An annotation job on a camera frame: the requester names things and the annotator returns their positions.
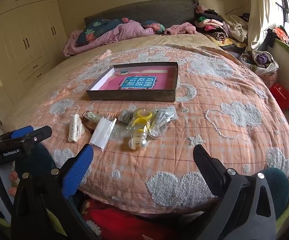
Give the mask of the bagged yellow hoop earrings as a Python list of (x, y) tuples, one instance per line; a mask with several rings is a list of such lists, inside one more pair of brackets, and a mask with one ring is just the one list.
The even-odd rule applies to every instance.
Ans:
[(133, 116), (127, 125), (127, 129), (131, 130), (132, 132), (137, 131), (140, 133), (149, 134), (151, 124), (156, 117), (157, 111), (157, 108), (137, 108), (133, 111)]

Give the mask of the dark cardboard box tray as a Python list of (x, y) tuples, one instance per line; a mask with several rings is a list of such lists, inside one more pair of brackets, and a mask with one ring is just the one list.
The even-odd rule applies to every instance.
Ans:
[(86, 90), (91, 100), (174, 102), (177, 62), (113, 65)]

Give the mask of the silver jewelry plastic bag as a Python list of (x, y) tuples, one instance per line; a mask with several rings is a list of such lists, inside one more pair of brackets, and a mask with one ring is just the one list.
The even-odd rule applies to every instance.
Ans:
[(162, 137), (168, 129), (169, 123), (178, 118), (174, 106), (158, 108), (150, 125), (149, 136), (153, 139)]

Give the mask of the purple blanket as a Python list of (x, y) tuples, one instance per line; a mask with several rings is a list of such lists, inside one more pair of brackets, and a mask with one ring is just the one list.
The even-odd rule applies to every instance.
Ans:
[(77, 44), (77, 40), (81, 33), (81, 30), (76, 30), (70, 34), (63, 49), (63, 54), (65, 57), (80, 54), (102, 45), (116, 43), (123, 40), (130, 40), (132, 38), (154, 35), (155, 31), (152, 28), (143, 28), (139, 22), (130, 20), (128, 23), (119, 24), (113, 30), (107, 31), (88, 44), (80, 46)]

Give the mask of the cream wardrobe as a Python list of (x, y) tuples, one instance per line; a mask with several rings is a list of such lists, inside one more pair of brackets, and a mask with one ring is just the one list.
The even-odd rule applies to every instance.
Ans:
[(58, 0), (0, 0), (0, 122), (64, 60), (65, 42)]

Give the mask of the clothes on window sill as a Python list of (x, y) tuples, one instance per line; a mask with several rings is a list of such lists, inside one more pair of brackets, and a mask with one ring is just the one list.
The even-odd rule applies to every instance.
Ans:
[(268, 29), (267, 38), (269, 38), (269, 44), (273, 47), (275, 40), (281, 41), (283, 44), (289, 47), (289, 35), (282, 25), (274, 27), (273, 29)]

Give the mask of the cream curtain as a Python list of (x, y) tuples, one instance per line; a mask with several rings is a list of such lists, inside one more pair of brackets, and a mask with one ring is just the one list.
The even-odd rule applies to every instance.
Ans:
[(274, 0), (251, 0), (246, 51), (257, 49), (264, 42), (267, 29), (275, 26), (274, 14)]

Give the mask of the dark floral pillow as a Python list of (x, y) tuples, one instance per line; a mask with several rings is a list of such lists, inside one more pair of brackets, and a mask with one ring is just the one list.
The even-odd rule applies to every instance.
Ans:
[(122, 18), (116, 18), (114, 20), (108, 20), (104, 18), (96, 19), (89, 23), (81, 32), (76, 41), (76, 44), (78, 46), (87, 45), (106, 32), (113, 30), (118, 25), (124, 23), (125, 21)]

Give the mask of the clear box rhinestone hairpins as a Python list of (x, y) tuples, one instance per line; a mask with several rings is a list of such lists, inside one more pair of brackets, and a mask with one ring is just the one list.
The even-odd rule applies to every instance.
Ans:
[(124, 109), (118, 114), (117, 119), (119, 120), (119, 122), (129, 124), (133, 119), (133, 111)]

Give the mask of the pearl ball hair clip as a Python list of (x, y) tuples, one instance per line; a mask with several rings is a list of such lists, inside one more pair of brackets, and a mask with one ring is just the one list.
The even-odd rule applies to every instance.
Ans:
[(129, 142), (129, 148), (132, 150), (145, 149), (148, 146), (147, 134), (146, 133), (133, 133)]

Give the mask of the red plastic stool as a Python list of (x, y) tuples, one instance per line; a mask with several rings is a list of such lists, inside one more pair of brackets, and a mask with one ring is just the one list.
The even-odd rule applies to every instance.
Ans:
[(270, 92), (276, 99), (281, 110), (289, 109), (289, 91), (279, 83), (270, 88)]

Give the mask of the dark grey headboard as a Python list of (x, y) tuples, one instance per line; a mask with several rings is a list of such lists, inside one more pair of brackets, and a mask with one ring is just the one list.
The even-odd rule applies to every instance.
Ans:
[(113, 20), (127, 17), (136, 22), (156, 21), (165, 28), (195, 21), (195, 7), (199, 0), (150, 0), (108, 9), (84, 18), (85, 25), (104, 18)]

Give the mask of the clear bag white card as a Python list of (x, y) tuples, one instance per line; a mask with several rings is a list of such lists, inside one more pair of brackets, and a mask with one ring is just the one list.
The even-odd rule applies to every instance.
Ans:
[(89, 144), (100, 148), (103, 152), (115, 127), (116, 121), (116, 118), (113, 121), (100, 118), (93, 135), (91, 136)]

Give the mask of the pink fuzzy garment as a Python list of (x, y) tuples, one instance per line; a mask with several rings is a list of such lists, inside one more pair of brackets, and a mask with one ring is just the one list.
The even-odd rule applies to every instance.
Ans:
[(178, 35), (178, 34), (197, 34), (196, 28), (194, 25), (189, 22), (185, 22), (180, 25), (172, 25), (171, 27), (165, 29), (165, 35)]

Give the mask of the white hair claw clip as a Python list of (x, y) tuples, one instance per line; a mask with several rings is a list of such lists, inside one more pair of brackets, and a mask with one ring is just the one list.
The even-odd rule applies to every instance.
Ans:
[(69, 122), (69, 142), (78, 142), (81, 136), (85, 133), (85, 127), (78, 114), (70, 115)]

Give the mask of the floral laundry basket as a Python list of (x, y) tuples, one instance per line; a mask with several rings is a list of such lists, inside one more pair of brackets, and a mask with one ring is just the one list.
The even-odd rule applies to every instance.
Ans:
[(250, 50), (241, 54), (238, 60), (259, 76), (268, 88), (276, 83), (279, 65), (269, 52)]

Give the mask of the tan bed sheet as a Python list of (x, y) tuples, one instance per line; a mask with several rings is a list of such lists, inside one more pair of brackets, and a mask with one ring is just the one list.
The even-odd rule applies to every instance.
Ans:
[(31, 118), (40, 105), (51, 99), (55, 91), (62, 90), (66, 83), (74, 80), (75, 72), (83, 70), (86, 63), (94, 61), (97, 57), (105, 53), (106, 50), (109, 49), (115, 54), (121, 51), (155, 46), (201, 48), (214, 51), (221, 55), (229, 55), (202, 34), (151, 35), (101, 46), (69, 57), (49, 72), (43, 74), (31, 88), (25, 90), (25, 94), (21, 100), (7, 111), (7, 116), (2, 122), (2, 130), (8, 132), (29, 125)]

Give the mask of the pile of clothes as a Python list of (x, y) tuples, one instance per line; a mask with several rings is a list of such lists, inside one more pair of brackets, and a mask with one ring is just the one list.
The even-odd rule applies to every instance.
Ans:
[(195, 6), (194, 25), (198, 32), (203, 33), (221, 48), (247, 48), (248, 23), (250, 14), (245, 12), (240, 16), (221, 15), (203, 5)]

